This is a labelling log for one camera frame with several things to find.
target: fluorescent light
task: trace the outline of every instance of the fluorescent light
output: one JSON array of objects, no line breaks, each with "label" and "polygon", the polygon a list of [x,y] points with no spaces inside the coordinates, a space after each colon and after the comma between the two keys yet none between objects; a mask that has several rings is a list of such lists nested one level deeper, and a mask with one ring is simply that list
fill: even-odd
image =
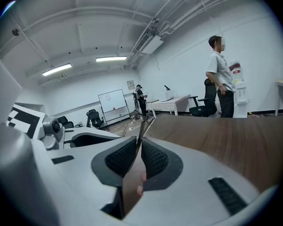
[{"label": "fluorescent light", "polygon": [[55,72],[58,72],[58,71],[61,71],[61,70],[65,70],[65,69],[68,69],[68,68],[71,68],[71,64],[67,64],[67,65],[63,65],[63,66],[54,68],[54,69],[52,69],[52,70],[49,70],[49,71],[47,71],[47,72],[44,72],[43,75],[44,75],[44,76],[47,76],[47,75],[50,75],[50,74],[52,74],[52,73],[55,73]]},{"label": "fluorescent light", "polygon": [[124,57],[105,57],[105,58],[96,58],[96,62],[103,62],[103,61],[113,61],[113,60],[126,60],[126,56]]}]

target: white desk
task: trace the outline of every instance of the white desk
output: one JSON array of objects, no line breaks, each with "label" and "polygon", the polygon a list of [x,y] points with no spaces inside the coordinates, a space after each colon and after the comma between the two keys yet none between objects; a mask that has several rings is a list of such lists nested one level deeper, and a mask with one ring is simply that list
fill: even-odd
[{"label": "white desk", "polygon": [[279,110],[279,102],[280,102],[280,86],[283,87],[283,81],[276,81],[276,90],[275,90],[275,116],[278,115],[278,110]]},{"label": "white desk", "polygon": [[177,103],[189,99],[189,97],[190,95],[187,95],[181,97],[174,97],[173,99],[170,99],[168,101],[156,101],[153,103],[148,103],[148,109],[153,111],[153,115],[155,118],[155,110],[169,111],[170,113],[174,111],[175,115],[178,115]]}]

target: black chair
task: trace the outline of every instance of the black chair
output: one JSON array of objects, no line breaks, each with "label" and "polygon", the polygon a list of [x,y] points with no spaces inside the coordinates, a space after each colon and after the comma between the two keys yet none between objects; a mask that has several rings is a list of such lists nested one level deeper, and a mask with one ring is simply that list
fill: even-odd
[{"label": "black chair", "polygon": [[204,99],[200,99],[198,101],[203,101],[205,105],[198,106],[196,98],[198,96],[189,97],[189,99],[193,99],[195,102],[196,107],[192,107],[189,109],[191,115],[193,116],[204,116],[209,117],[216,113],[217,108],[215,105],[215,98],[216,98],[216,86],[215,84],[206,79],[204,81],[204,85],[206,86],[206,94]]},{"label": "black chair", "polygon": [[104,120],[100,119],[99,113],[96,110],[90,110],[89,112],[86,113],[87,115],[87,127],[90,127],[90,121],[92,123],[92,126],[95,128],[100,128],[100,126],[104,123]]},{"label": "black chair", "polygon": [[72,121],[68,121],[65,116],[59,117],[58,122],[62,124],[62,126],[65,127],[65,129],[68,128],[74,128],[74,124]]}]

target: white shirt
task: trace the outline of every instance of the white shirt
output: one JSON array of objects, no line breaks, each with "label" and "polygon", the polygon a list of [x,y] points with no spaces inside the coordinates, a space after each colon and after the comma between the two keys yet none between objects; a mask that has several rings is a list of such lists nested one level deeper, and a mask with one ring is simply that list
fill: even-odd
[{"label": "white shirt", "polygon": [[235,92],[235,83],[232,77],[232,72],[228,67],[225,57],[216,51],[213,51],[208,60],[207,72],[212,72],[215,77],[222,83],[227,90]]}]

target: man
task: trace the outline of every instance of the man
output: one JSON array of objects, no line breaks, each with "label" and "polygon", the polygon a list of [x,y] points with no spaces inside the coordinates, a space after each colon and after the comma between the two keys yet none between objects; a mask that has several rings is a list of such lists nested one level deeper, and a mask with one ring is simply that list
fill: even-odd
[{"label": "man", "polygon": [[142,89],[141,85],[137,85],[135,92],[137,94],[137,100],[140,103],[140,108],[141,108],[142,116],[146,116],[147,110],[146,110],[145,98],[147,98],[148,96],[147,95],[143,95],[141,89]]},{"label": "man", "polygon": [[212,36],[208,43],[213,49],[208,61],[206,76],[215,83],[221,106],[221,117],[232,118],[234,114],[234,92],[235,83],[231,71],[239,68],[240,64],[235,63],[228,66],[221,52],[225,49],[225,41],[222,37]]}]

